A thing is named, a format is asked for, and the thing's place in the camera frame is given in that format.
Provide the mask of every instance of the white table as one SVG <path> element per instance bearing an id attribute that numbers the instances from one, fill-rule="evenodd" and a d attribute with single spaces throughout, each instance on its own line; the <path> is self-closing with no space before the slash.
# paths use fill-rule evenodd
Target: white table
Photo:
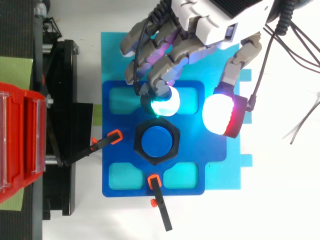
<path id="1" fill-rule="evenodd" d="M 128 32 L 158 0 L 52 0 L 64 39 L 80 47 L 78 101 L 101 104 L 101 32 Z M 297 10 L 295 23 L 320 45 L 320 2 Z M 262 32 L 264 51 L 270 37 Z M 290 31 L 283 38 L 311 59 Z M 248 68 L 252 82 L 241 83 L 249 97 L 264 52 Z M 253 154 L 253 167 L 242 169 L 241 190 L 206 191 L 201 196 L 165 197 L 173 230 L 165 232 L 150 197 L 106 198 L 102 195 L 102 153 L 77 163 L 76 208 L 43 222 L 44 240 L 193 240 L 320 239 L 320 108 L 300 130 L 293 146 L 289 133 L 320 95 L 320 75 L 304 70 L 274 42 L 258 92 L 252 125 L 241 130 L 242 153 Z M 101 137 L 101 127 L 92 134 Z"/>

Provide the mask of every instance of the robotic hand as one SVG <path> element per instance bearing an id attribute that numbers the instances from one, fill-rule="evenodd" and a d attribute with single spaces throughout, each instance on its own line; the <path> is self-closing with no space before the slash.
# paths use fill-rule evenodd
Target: robotic hand
<path id="1" fill-rule="evenodd" d="M 187 64 L 194 64 L 213 54 L 217 49 L 227 49 L 241 43 L 242 47 L 226 63 L 218 86 L 203 106 L 203 122 L 213 133 L 236 137 L 245 111 L 252 111 L 252 101 L 234 95 L 241 69 L 248 65 L 262 50 L 260 30 L 266 23 L 280 15 L 276 34 L 285 35 L 293 11 L 313 0 L 161 0 L 149 17 L 137 23 L 122 40 L 120 49 L 125 57 L 136 57 L 125 71 L 128 85 L 141 96 L 141 103 L 150 113 L 172 116 L 180 106 L 179 94 L 172 86 L 179 79 Z M 172 51 L 165 52 L 170 46 Z M 150 69 L 147 83 L 139 80 Z M 226 107 L 215 110 L 228 121 L 212 124 L 212 103 L 225 101 Z M 244 109 L 237 118 L 232 134 L 226 133 L 233 120 L 233 109 Z"/>

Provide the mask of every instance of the black hexagonal nut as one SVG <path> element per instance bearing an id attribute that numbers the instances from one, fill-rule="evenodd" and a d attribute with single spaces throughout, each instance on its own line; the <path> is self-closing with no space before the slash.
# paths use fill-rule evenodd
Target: black hexagonal nut
<path id="1" fill-rule="evenodd" d="M 169 152 L 166 155 L 160 156 L 160 157 L 152 157 L 152 156 L 148 155 L 142 147 L 142 137 L 143 137 L 144 133 L 149 128 L 156 127 L 156 126 L 159 126 L 159 127 L 166 129 L 172 137 L 171 149 L 169 150 Z M 178 155 L 179 143 L 180 143 L 180 130 L 175 125 L 173 125 L 171 122 L 169 122 L 168 120 L 164 119 L 163 117 L 160 117 L 160 118 L 148 120 L 148 121 L 137 126 L 137 128 L 135 130 L 133 149 L 142 158 L 144 158 L 149 163 L 151 163 L 152 165 L 155 166 L 155 165 L 161 164 L 165 161 L 168 161 L 170 159 L 175 158 Z"/>

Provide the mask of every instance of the cyan glowing ball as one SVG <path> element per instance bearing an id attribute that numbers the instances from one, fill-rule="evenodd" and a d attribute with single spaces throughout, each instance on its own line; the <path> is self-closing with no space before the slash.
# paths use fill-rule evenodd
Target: cyan glowing ball
<path id="1" fill-rule="evenodd" d="M 172 95 L 169 100 L 166 101 L 151 101 L 151 107 L 155 114 L 159 116 L 172 116 L 176 114 L 180 107 L 180 96 L 177 89 L 172 86 L 169 86 L 171 89 Z"/>
<path id="2" fill-rule="evenodd" d="M 218 135 L 223 135 L 229 125 L 234 101 L 224 94 L 213 94 L 204 101 L 202 120 L 206 129 Z"/>

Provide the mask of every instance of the green paper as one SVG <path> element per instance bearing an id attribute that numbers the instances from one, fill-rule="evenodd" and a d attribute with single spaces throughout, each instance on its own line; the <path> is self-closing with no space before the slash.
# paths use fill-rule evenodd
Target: green paper
<path id="1" fill-rule="evenodd" d="M 102 126 L 102 105 L 101 104 L 94 104 L 93 105 L 92 125 L 94 127 Z"/>
<path id="2" fill-rule="evenodd" d="M 21 89 L 29 89 L 32 59 L 0 56 L 0 82 L 12 84 Z M 24 189 L 0 204 L 0 210 L 21 211 Z"/>
<path id="3" fill-rule="evenodd" d="M 0 204 L 0 210 L 21 211 L 24 199 L 24 189 L 20 189 L 13 197 Z"/>
<path id="4" fill-rule="evenodd" d="M 32 59 L 0 56 L 0 82 L 29 89 Z"/>

